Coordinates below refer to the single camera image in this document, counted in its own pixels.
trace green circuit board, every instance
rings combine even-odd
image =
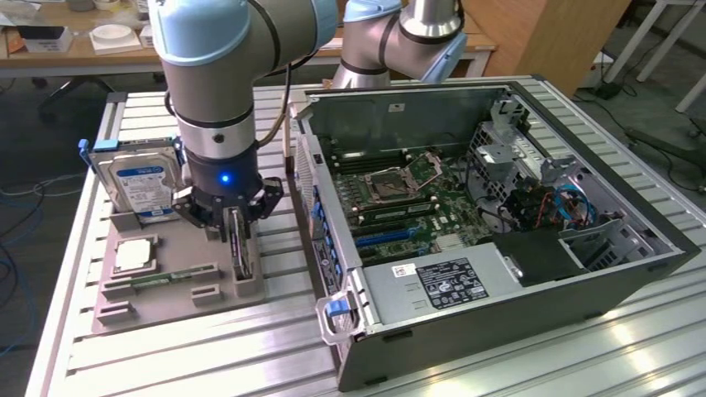
[[[473,246],[493,234],[477,213],[453,163],[429,152],[406,167],[334,174],[334,183],[365,265]],[[387,237],[407,238],[386,242]]]

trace warning sticker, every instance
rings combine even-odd
[[[435,309],[451,308],[489,296],[466,258],[418,267],[417,274]]]
[[[167,177],[163,167],[120,170],[118,177],[132,211],[146,217],[158,217],[172,212],[172,190],[163,183]]]

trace aluminum profile table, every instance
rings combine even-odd
[[[686,236],[706,246],[704,212],[547,83],[518,81]],[[277,117],[282,90],[255,91],[259,136]],[[124,102],[108,103],[99,138],[174,130],[163,94],[132,93]],[[553,155],[568,152],[549,131],[535,127],[531,134]],[[281,144],[259,153],[265,176],[285,177]],[[96,337],[92,306],[110,213],[106,192],[88,175],[27,395],[342,395],[319,336],[290,198],[261,224],[266,303]],[[696,395],[706,391],[704,341],[706,253],[605,316],[345,396]]]

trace motherboard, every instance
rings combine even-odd
[[[334,183],[363,265],[473,246],[491,236],[457,160],[434,151],[337,159]]]

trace blue drive label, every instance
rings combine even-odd
[[[164,185],[164,167],[143,167],[118,172],[120,187],[132,211],[143,217],[160,217],[172,213],[172,190]]]

